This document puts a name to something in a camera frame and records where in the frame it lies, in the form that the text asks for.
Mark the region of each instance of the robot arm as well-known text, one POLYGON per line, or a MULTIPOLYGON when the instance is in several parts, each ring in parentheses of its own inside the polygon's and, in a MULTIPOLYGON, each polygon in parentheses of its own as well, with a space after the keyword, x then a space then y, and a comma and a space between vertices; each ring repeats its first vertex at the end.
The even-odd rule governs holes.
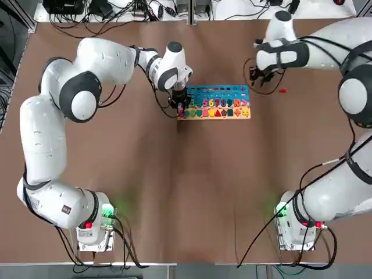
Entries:
POLYGON ((310 36, 296 39, 291 15, 279 11, 269 23, 264 43, 257 46, 259 75, 265 76, 278 69, 292 67, 340 69, 343 75, 339 85, 342 109, 357 124, 369 126, 372 124, 372 84, 369 82, 372 70, 371 24, 372 18, 357 17, 336 22, 310 36), (346 48, 317 38, 336 42, 346 48), (331 53, 336 61, 326 52, 331 53))
POLYGON ((74 62, 53 58, 46 65, 40 94, 20 108, 20 133, 26 161, 17 195, 36 214, 54 225, 77 228, 78 241, 97 245, 106 235, 113 215, 107 196, 60 181, 66 168, 65 118, 90 121, 97 111, 102 83, 126 84, 140 66, 155 88, 185 92, 192 70, 185 64, 181 44, 171 42, 164 57, 155 49, 127 47, 85 38, 74 62))
MULTIPOLYGON (((369 128, 372 125, 371 24, 371 18, 357 17, 297 39, 291 15, 285 11, 277 12, 269 23, 263 43, 257 46, 256 71, 265 76, 291 67, 340 69, 342 80, 338 97, 341 108, 358 126, 369 128)), ((371 132, 362 136, 353 147, 355 150, 363 145, 358 152, 351 155, 350 150, 347 151, 345 162, 307 187, 303 200, 297 195, 277 218, 282 250, 301 250, 307 225, 310 228, 304 250, 308 250, 315 238, 315 221, 332 221, 372 210, 371 136, 371 132)), ((294 194, 293 191, 286 192, 276 209, 281 209, 294 194)))

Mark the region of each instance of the black cable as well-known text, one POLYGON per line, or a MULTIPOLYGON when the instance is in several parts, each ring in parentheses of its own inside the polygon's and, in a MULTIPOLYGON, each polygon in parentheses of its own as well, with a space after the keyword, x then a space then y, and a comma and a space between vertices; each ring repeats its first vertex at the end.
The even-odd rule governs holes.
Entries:
MULTIPOLYGON (((122 225, 120 219, 117 218, 117 217, 115 217, 115 220, 117 220, 117 221, 119 222, 121 228, 123 228, 123 225, 122 225)), ((134 254, 133 254, 133 252, 132 252, 132 249, 131 249, 129 243, 127 242, 127 240, 126 240, 124 234, 121 233, 121 231, 119 231, 117 228, 113 228, 113 231, 116 232, 116 233, 119 235, 119 237, 123 240, 124 245, 127 247, 127 249, 128 249, 128 253, 129 253, 130 257, 132 258, 132 261, 134 262, 135 266, 137 266, 139 269, 146 269, 147 267, 149 267, 149 266, 143 266, 143 265, 141 265, 141 264, 139 263, 137 257, 134 256, 134 254)))
POLYGON ((261 5, 256 5, 256 4, 254 4, 252 0, 249 0, 249 1, 251 2, 251 4, 252 4, 253 7, 266 8, 266 3, 267 3, 267 2, 265 3, 265 6, 261 6, 261 5))
POLYGON ((65 34, 65 35, 68 35, 69 37, 72 37, 72 38, 75 38, 75 39, 93 38, 93 37, 96 37, 96 36, 98 36, 98 35, 102 35, 102 34, 108 32, 109 30, 111 30, 111 29, 113 29, 113 28, 118 28, 118 27, 124 26, 124 25, 126 25, 126 24, 128 24, 128 23, 131 23, 131 22, 145 22, 145 21, 147 21, 147 18, 145 18, 144 20, 135 20, 135 19, 133 18, 133 20, 130 21, 130 22, 124 22, 124 23, 119 24, 119 25, 114 25, 114 26, 111 26, 111 27, 107 28, 106 30, 104 30, 104 28, 107 26, 108 23, 112 22, 114 19, 118 19, 120 16, 124 15, 125 13, 132 11, 132 10, 130 9, 130 8, 132 8, 132 6, 133 6, 133 1, 130 2, 130 3, 128 3, 128 5, 127 5, 126 7, 124 7, 124 8, 121 9, 119 12, 115 13, 112 17, 110 17, 110 18, 109 18, 109 19, 108 19, 108 20, 103 24, 103 26, 98 30, 98 32, 94 32, 94 31, 92 31, 92 30, 90 30, 90 29, 89 29, 89 30, 87 29, 87 30, 88 30, 89 32, 91 32, 93 35, 91 35, 91 36, 86 36, 86 37, 80 37, 80 36, 72 35, 72 34, 66 32, 66 31, 64 31, 63 29, 73 28, 73 27, 79 25, 80 23, 89 22, 89 17, 88 17, 89 14, 86 14, 86 15, 84 16, 84 18, 83 18, 79 23, 76 23, 76 24, 74 24, 73 26, 68 26, 68 27, 58 26, 56 23, 53 22, 53 20, 51 20, 50 15, 49 15, 49 21, 51 22, 52 26, 53 26, 55 29, 57 29, 58 31, 60 31, 61 33, 65 34))
POLYGON ((14 78, 13 77, 10 77, 7 73, 5 73, 3 70, 1 70, 0 69, 0 72, 4 75, 4 76, 6 76, 8 79, 10 79, 11 81, 13 81, 14 82, 14 78))
MULTIPOLYGON (((121 221, 119 220, 119 218, 115 217, 115 220, 117 220, 117 222, 119 223, 120 225, 120 228, 121 228, 121 231, 124 235, 124 227, 123 227, 123 224, 121 223, 121 221)), ((125 270, 128 270, 130 269, 130 266, 126 266, 126 263, 128 261, 128 258, 129 258, 129 251, 128 251, 128 254, 127 254, 127 257, 126 257, 126 246, 125 246, 125 243, 123 243, 123 255, 124 255, 124 258, 123 258, 123 269, 125 270)))
POLYGON ((280 79, 279 79, 277 85, 274 87, 273 90, 271 90, 271 91, 269 91, 269 92, 260 92, 260 91, 255 90, 252 86, 250 86, 250 85, 248 84, 248 81, 247 81, 246 76, 245 76, 245 68, 246 68, 246 64, 247 64, 250 60, 254 60, 254 59, 252 59, 252 58, 248 58, 248 59, 244 62, 244 64, 243 64, 243 77, 244 77, 244 80, 245 80, 245 84, 249 87, 250 90, 252 90, 254 93, 257 93, 257 94, 259 94, 259 95, 270 95, 270 94, 274 93, 274 91, 275 91, 275 90, 279 87, 279 85, 281 84, 281 82, 282 82, 282 80, 283 80, 283 78, 284 78, 284 74, 285 74, 286 69, 284 69, 283 73, 278 73, 278 74, 281 75, 281 77, 280 77, 280 79))
POLYGON ((112 95, 113 95, 114 92, 115 92, 115 89, 116 89, 116 85, 114 86, 114 89, 112 89, 110 95, 109 95, 109 96, 108 96, 104 101, 99 102, 99 105, 100 105, 100 106, 102 106, 105 102, 107 102, 107 101, 112 97, 112 95))
POLYGON ((157 105, 160 107, 160 109, 161 109, 161 111, 163 112, 163 114, 164 114, 165 116, 169 117, 169 118, 172 118, 172 119, 176 119, 176 118, 180 117, 180 116, 181 116, 180 113, 177 113, 177 115, 169 115, 169 114, 165 111, 165 109, 167 109, 167 108, 170 106, 170 96, 169 96, 169 98, 168 98, 168 105, 167 105, 167 106, 162 106, 162 105, 160 104, 160 101, 159 101, 158 96, 157 96, 157 94, 156 94, 156 88, 155 88, 155 85, 152 83, 152 81, 150 80, 150 78, 146 75, 146 71, 145 71, 145 69, 142 68, 141 65, 139 65, 139 67, 142 69, 142 71, 144 72, 145 76, 147 77, 147 80, 148 80, 148 82, 150 83, 150 86, 151 86, 151 88, 152 88, 152 92, 153 92, 153 94, 154 94, 154 96, 155 96, 155 101, 156 101, 157 105))
POLYGON ((279 7, 281 7, 281 8, 283 8, 283 9, 286 9, 286 8, 288 8, 290 5, 291 5, 291 3, 289 3, 289 4, 286 4, 284 7, 283 6, 279 6, 279 7))
MULTIPOLYGON (((351 152, 351 155, 354 155, 356 152, 358 152, 361 148, 363 148, 366 144, 368 144, 370 141, 372 140, 372 135, 368 137, 368 139, 366 139, 364 142, 362 142, 357 148, 355 148, 352 152, 351 152)), ((310 185, 314 184, 316 181, 318 181, 319 179, 323 178, 324 176, 326 176, 328 173, 330 173, 331 171, 335 170, 337 167, 339 167, 341 164, 343 164, 345 162, 345 158, 343 158, 342 160, 340 160, 335 166, 333 166, 332 168, 330 168, 329 170, 325 171, 323 174, 321 174, 320 176, 316 177, 314 180, 312 180, 311 182, 309 182, 304 188, 303 188, 303 191, 310 185)), ((251 244, 248 246, 247 250, 245 251, 244 255, 243 255, 243 258, 241 259, 241 261, 239 262, 237 268, 241 267, 243 262, 244 262, 244 259, 246 258, 247 254, 249 253, 249 251, 251 250, 253 244, 256 242, 256 240, 260 237, 260 235, 262 234, 262 232, 267 228, 267 226, 281 213, 281 211, 287 206, 287 204, 289 204, 291 201, 293 201, 293 199, 295 197, 297 197, 298 194, 294 194, 290 199, 289 201, 280 209, 278 210, 278 212, 270 218, 270 220, 263 226, 263 228, 259 231, 259 233, 257 234, 257 236, 255 236, 255 238, 253 239, 253 241, 251 242, 251 244)))
MULTIPOLYGON (((316 36, 303 36, 303 37, 300 37, 299 39, 300 39, 300 40, 302 40, 302 39, 313 39, 313 40, 318 40, 318 41, 322 41, 322 42, 327 42, 327 43, 329 43, 329 44, 331 44, 331 45, 335 45, 336 47, 342 48, 342 49, 344 49, 344 50, 346 50, 346 51, 351 51, 351 50, 352 50, 352 48, 349 48, 349 47, 347 47, 347 46, 345 46, 345 45, 342 45, 342 44, 340 44, 340 43, 338 43, 338 42, 331 41, 331 40, 329 40, 329 39, 325 39, 325 38, 321 38, 321 37, 316 37, 316 36)), ((363 58, 365 58, 365 59, 368 59, 369 61, 372 61, 372 57, 370 57, 370 56, 368 56, 368 55, 365 55, 365 54, 363 54, 363 53, 360 53, 358 56, 363 57, 363 58)))
POLYGON ((299 256, 298 256, 298 259, 297 259, 297 262, 295 263, 295 265, 297 265, 297 263, 301 262, 302 254, 303 254, 303 248, 305 247, 305 241, 306 241, 306 236, 307 236, 308 231, 309 231, 309 226, 306 226, 306 231, 305 231, 305 234, 303 236, 301 251, 299 253, 299 256))
POLYGON ((258 15, 258 17, 257 17, 257 19, 259 19, 260 17, 261 17, 261 15, 263 15, 264 13, 266 13, 267 12, 267 10, 270 8, 270 3, 269 3, 269 5, 267 6, 267 9, 266 10, 264 10, 261 14, 259 14, 258 15))
POLYGON ((224 20, 229 20, 229 19, 231 19, 232 17, 236 17, 236 16, 241 16, 241 17, 246 17, 246 16, 255 16, 255 15, 258 15, 259 13, 261 13, 261 12, 264 10, 264 8, 266 8, 266 6, 264 6, 264 7, 262 8, 262 10, 260 10, 260 11, 257 12, 257 13, 252 13, 252 14, 250 14, 250 15, 233 15, 233 16, 229 16, 228 18, 226 18, 226 19, 224 19, 224 20))
POLYGON ((320 45, 318 45, 318 44, 316 44, 315 42, 313 42, 313 41, 309 41, 309 40, 305 40, 305 39, 300 39, 300 41, 301 42, 305 42, 305 43, 307 43, 307 44, 310 44, 310 45, 313 45, 314 47, 316 47, 316 48, 318 48, 318 49, 320 49, 321 51, 323 51, 325 54, 327 54, 337 65, 338 65, 338 67, 341 67, 341 62, 340 61, 338 61, 337 59, 336 59, 336 57, 333 55, 333 54, 331 54, 329 51, 327 51, 325 48, 323 48, 322 46, 320 46, 320 45))
POLYGON ((101 106, 98 106, 99 109, 102 109, 102 108, 107 108, 108 106, 112 105, 113 103, 115 103, 117 100, 119 100, 119 98, 121 97, 121 95, 123 94, 124 92, 124 89, 126 89, 126 86, 127 84, 125 84, 123 86, 123 88, 121 89, 120 93, 118 94, 118 96, 111 102, 107 103, 106 105, 101 105, 101 106))
POLYGON ((333 247, 333 253, 332 253, 331 260, 325 266, 309 266, 308 264, 303 264, 303 263, 297 263, 296 264, 297 266, 305 267, 307 269, 312 269, 312 270, 325 270, 325 269, 329 269, 332 266, 332 264, 335 262, 336 255, 337 255, 337 237, 331 228, 328 227, 326 230, 331 233, 333 237, 333 241, 334 241, 334 247, 333 247))
POLYGON ((14 25, 13 25, 13 21, 12 21, 12 18, 10 17, 10 15, 8 14, 8 18, 9 18, 9 21, 10 21, 10 26, 12 26, 12 31, 13 31, 13 58, 12 58, 12 61, 14 61, 14 58, 16 57, 16 32, 14 31, 14 25))

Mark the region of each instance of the table surface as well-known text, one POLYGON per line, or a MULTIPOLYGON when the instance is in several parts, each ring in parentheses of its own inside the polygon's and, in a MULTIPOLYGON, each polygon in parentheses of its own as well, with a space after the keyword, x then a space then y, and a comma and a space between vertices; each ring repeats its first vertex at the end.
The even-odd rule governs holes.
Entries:
MULTIPOLYGON (((147 0, 151 8, 157 14, 159 4, 156 1, 147 0)), ((114 12, 118 12, 118 7, 125 7, 131 0, 110 0, 109 1, 114 12)), ((171 8, 174 8, 173 0, 159 0, 159 2, 171 8)), ((286 7, 291 0, 283 0, 280 6, 271 6, 270 8, 263 8, 266 3, 264 0, 211 0, 213 12, 208 17, 207 13, 200 13, 195 15, 197 21, 203 20, 249 20, 249 19, 271 19, 274 14, 279 10, 288 10, 286 7)), ((79 21, 85 16, 87 10, 83 15, 77 16, 76 20, 79 21)), ((352 0, 346 0, 341 6, 336 5, 332 0, 301 0, 294 18, 296 19, 337 19, 354 16, 356 14, 355 7, 352 0)), ((180 13, 177 17, 172 17, 164 12, 163 21, 185 20, 187 13, 180 13)), ((46 12, 42 3, 39 3, 35 14, 34 20, 37 22, 49 22, 49 14, 46 12)), ((130 22, 133 16, 130 12, 120 16, 117 22, 130 22)), ((90 16, 90 22, 101 22, 102 18, 99 16, 90 16)))
MULTIPOLYGON (((294 25, 301 36, 329 23, 302 20, 294 25)), ((190 85, 243 84, 242 65, 254 57, 253 42, 262 38, 266 26, 264 20, 196 27, 131 23, 102 38, 154 47, 160 54, 169 41, 179 41, 194 70, 190 85)), ((74 32, 88 35, 83 28, 74 32)), ((37 94, 47 60, 73 60, 78 43, 48 23, 30 34, 0 136, 0 263, 69 261, 55 229, 32 216, 16 196, 24 164, 19 107, 37 94)), ((251 92, 250 120, 176 121, 161 113, 136 69, 117 103, 88 123, 66 123, 68 164, 62 179, 108 195, 130 221, 141 262, 236 263, 234 247, 240 259, 281 194, 296 189, 309 167, 345 152, 351 134, 337 101, 340 78, 337 71, 289 69, 281 85, 287 93, 251 92)), ((103 85, 103 98, 112 88, 103 85)), ((369 221, 365 215, 331 223, 338 237, 337 262, 371 263, 371 245, 365 241, 369 221)), ((295 253, 283 254, 285 262, 295 258, 295 253)), ((96 259, 122 262, 121 242, 116 240, 113 252, 96 259)), ((324 244, 303 260, 326 262, 324 244)), ((245 262, 279 262, 273 225, 245 262)))

